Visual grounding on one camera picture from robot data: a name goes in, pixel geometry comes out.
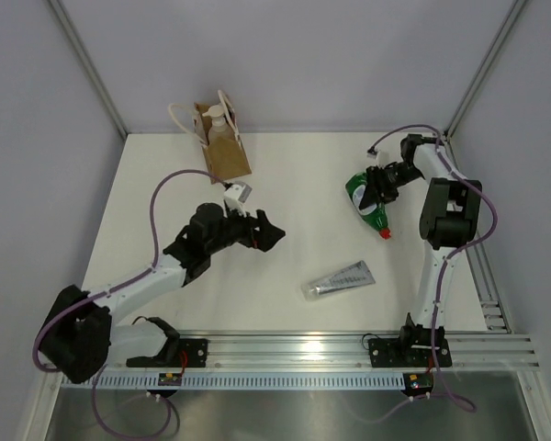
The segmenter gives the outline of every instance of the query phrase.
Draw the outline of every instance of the tube cap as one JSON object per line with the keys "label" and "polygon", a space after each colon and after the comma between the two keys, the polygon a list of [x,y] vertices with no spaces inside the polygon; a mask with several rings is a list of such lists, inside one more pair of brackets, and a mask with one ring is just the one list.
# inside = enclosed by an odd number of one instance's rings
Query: tube cap
{"label": "tube cap", "polygon": [[380,231],[379,231],[379,235],[382,236],[384,239],[389,239],[390,237],[392,237],[392,233],[391,231],[389,230],[389,228],[382,228]]}

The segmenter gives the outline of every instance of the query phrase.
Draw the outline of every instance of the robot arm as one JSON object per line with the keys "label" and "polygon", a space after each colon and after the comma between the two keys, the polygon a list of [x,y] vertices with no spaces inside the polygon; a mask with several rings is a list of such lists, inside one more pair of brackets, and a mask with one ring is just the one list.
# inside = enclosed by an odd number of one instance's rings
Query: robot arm
{"label": "robot arm", "polygon": [[263,252],[272,249],[286,233],[272,225],[264,211],[257,210],[254,218],[244,210],[250,191],[245,184],[228,187],[226,215],[220,205],[200,205],[156,264],[103,287],[81,291],[72,285],[61,291],[45,324],[81,300],[95,300],[54,325],[43,338],[40,352],[75,383],[90,379],[107,363],[180,367],[179,355],[188,343],[167,322],[150,317],[132,326],[118,323],[153,299],[200,277],[210,267],[210,257],[228,246],[240,243]]}
{"label": "robot arm", "polygon": [[[408,135],[400,144],[402,162],[388,164],[383,168],[368,167],[367,186],[362,199],[364,207],[372,203],[388,204],[399,196],[400,187],[414,179],[422,177],[429,184],[419,223],[419,234],[425,241],[421,283],[406,323],[400,330],[395,352],[390,350],[388,355],[388,359],[401,360],[406,366],[418,367],[420,364],[424,368],[428,366],[426,363],[432,345],[435,348],[446,345],[444,305],[459,254],[452,256],[448,262],[440,290],[441,298],[437,304],[436,293],[441,267],[445,258],[455,249],[473,240],[481,202],[478,194],[450,175],[449,168],[456,170],[456,167],[448,159],[445,165],[439,159],[438,153],[447,157],[444,146],[437,143],[435,138]],[[481,190],[478,181],[467,182]],[[438,306],[435,325],[437,332],[435,342],[431,342],[435,304]],[[442,360],[442,366],[450,366],[450,363],[450,357]]]}

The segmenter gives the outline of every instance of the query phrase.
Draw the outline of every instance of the brown paper bag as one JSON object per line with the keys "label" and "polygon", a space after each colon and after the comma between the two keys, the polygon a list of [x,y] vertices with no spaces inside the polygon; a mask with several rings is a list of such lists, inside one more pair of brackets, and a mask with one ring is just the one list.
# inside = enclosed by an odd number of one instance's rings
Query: brown paper bag
{"label": "brown paper bag", "polygon": [[[249,166],[239,131],[235,131],[237,141],[217,138],[208,144],[208,131],[212,127],[212,118],[203,117],[202,114],[206,113],[210,106],[208,104],[195,103],[195,108],[197,115],[194,117],[194,129],[196,135],[206,140],[206,145],[201,142],[200,146],[208,171],[224,180],[250,175],[251,167]],[[234,109],[230,106],[230,103],[227,103],[227,108],[234,126],[237,127]]]}

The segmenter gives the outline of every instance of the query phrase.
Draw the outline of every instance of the metal frame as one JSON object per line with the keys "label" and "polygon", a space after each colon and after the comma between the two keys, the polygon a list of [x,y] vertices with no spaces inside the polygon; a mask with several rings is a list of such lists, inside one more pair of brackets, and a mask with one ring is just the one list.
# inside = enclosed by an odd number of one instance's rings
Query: metal frame
{"label": "metal frame", "polygon": [[530,0],[514,0],[512,2],[512,5],[508,10],[508,13],[506,14],[506,17],[504,18],[504,21],[502,21],[500,28],[498,29],[498,32],[494,37],[494,40],[492,40],[491,44],[489,45],[486,55],[484,55],[484,58],[479,64],[479,67],[476,70],[476,73],[474,74],[471,83],[467,87],[463,98],[461,98],[461,101],[459,102],[459,105],[457,106],[453,117],[451,117],[451,120],[447,125],[447,129],[445,131],[447,139],[451,139],[457,127],[459,126],[459,123],[466,115],[470,106],[473,104],[476,96],[478,95],[478,92],[480,91],[481,86],[483,86],[484,81],[488,76],[488,73],[494,65],[494,62],[497,60],[498,55],[501,53],[501,50],[504,47],[504,44],[510,37],[512,30],[518,23],[521,14],[526,9],[526,6],[529,3]]}
{"label": "metal frame", "polygon": [[[122,117],[119,115],[105,85],[82,43],[73,22],[61,0],[45,0],[53,13],[75,55],[82,65],[88,80],[101,99],[106,112],[115,124],[119,135],[128,135]],[[505,42],[512,34],[529,0],[514,0],[507,16],[491,42],[486,55],[462,97],[454,116],[445,130],[447,140],[455,133],[462,118],[478,95],[481,86],[498,59]],[[543,387],[539,365],[528,335],[513,334],[510,314],[500,302],[494,277],[489,268],[483,246],[469,250],[467,257],[478,291],[486,324],[486,333],[448,334],[454,366],[450,371],[516,371],[523,390],[529,414],[539,439],[551,439],[551,405]],[[301,374],[305,378],[334,379],[339,376],[387,375],[370,367],[368,354],[361,346],[363,333],[189,333],[187,336],[205,336],[209,339],[208,367],[197,370],[197,378],[233,378],[250,375],[255,378],[272,378],[274,375]],[[392,369],[391,373],[404,369]],[[151,375],[156,371],[141,371]],[[132,376],[135,369],[111,367],[107,375],[122,381]],[[45,375],[32,406],[31,418],[23,439],[43,439],[47,433],[51,414],[62,383],[62,375]]]}
{"label": "metal frame", "polygon": [[110,94],[108,93],[106,87],[104,86],[104,83],[102,82],[98,71],[94,67],[92,60],[90,59],[90,56],[88,55],[88,52],[85,49],[84,44],[82,43],[82,39],[80,39],[80,35],[75,29],[75,26],[73,25],[73,22],[70,19],[69,14],[67,13],[67,9],[65,9],[65,6],[60,0],[44,1],[47,5],[47,8],[52,12],[55,18],[55,22],[59,25],[66,39],[70,43],[72,52],[77,57],[78,62],[82,66],[82,69],[84,69],[84,73],[88,81],[94,88],[94,91],[100,98],[100,101],[102,101],[106,113],[117,128],[118,135],[120,135],[120,138],[122,138],[123,141],[126,141],[127,136],[129,135],[127,126],[118,113],[118,110],[114,102],[112,101],[112,98],[110,97]]}
{"label": "metal frame", "polygon": [[537,439],[551,439],[551,400],[541,372],[519,372],[518,380]]}

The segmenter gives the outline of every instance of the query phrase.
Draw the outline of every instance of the green bottle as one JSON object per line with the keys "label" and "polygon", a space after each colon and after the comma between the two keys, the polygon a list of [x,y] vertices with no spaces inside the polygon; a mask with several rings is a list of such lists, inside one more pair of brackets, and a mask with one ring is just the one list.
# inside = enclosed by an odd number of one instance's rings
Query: green bottle
{"label": "green bottle", "polygon": [[358,173],[349,179],[349,182],[345,184],[345,189],[347,190],[349,198],[353,202],[355,209],[361,216],[361,219],[373,227],[374,230],[376,230],[384,239],[389,239],[391,234],[388,227],[388,216],[386,215],[386,208],[384,207],[384,204],[373,204],[365,209],[359,209],[359,204],[364,196],[366,184],[367,177],[365,173]]}

